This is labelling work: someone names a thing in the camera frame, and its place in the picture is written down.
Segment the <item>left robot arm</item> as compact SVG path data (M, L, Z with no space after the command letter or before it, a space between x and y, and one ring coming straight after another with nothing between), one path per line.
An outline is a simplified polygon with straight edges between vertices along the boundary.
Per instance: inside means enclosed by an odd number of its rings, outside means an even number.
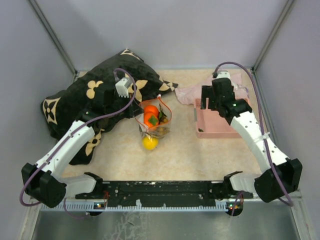
M95 177L85 173L78 177L62 178L67 165L79 150L94 136L93 123L109 119L125 112L134 102L137 86L133 85L133 94L121 109L105 115L97 115L87 121L75 120L57 144L35 164L26 163L21 169L23 187L19 194L22 206L32 207L44 204L56 207L65 198L87 193L97 199L103 195L104 186Z

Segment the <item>clear zip top bag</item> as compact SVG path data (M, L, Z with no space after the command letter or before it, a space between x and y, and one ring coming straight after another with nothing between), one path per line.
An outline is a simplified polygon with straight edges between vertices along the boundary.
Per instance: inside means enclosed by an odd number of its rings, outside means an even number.
M135 120L142 137L142 146L152 151L171 131L172 110L165 104L160 94L154 99L142 101L138 107L141 113Z

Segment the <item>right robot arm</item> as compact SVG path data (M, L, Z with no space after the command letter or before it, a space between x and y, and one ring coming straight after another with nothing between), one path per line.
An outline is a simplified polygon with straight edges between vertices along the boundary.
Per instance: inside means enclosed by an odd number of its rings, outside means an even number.
M247 100L237 99L228 77L216 78L201 87L201 109L217 111L245 141L254 155L261 174L236 171L225 176L223 192L235 198L241 191L257 194L269 203L297 191L302 174L299 159L290 159L262 133L253 109Z

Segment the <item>brown longan bunch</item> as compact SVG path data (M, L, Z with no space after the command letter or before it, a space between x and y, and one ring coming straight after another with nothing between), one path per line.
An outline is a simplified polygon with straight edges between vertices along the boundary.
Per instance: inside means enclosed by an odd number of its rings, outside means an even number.
M163 111L160 111L158 119L159 124L150 132L150 135L154 138L162 139L170 132L169 119Z

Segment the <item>yellow lemon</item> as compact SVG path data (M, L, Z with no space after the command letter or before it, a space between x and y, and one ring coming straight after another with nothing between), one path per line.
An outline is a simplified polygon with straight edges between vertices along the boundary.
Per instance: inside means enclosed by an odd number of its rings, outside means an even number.
M159 144L159 140L157 138L154 137L150 137L150 136L145 136L142 139L142 145L146 150L154 150Z

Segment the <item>orange fruit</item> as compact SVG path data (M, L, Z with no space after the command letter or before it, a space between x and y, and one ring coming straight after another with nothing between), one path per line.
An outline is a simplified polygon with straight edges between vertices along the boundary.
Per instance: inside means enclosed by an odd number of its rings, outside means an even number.
M147 105L144 107L144 113L153 113L154 115L158 116L159 115L159 110L156 106L154 105Z
M147 129L152 132L159 126L159 119L153 113L144 113L143 123L147 126Z

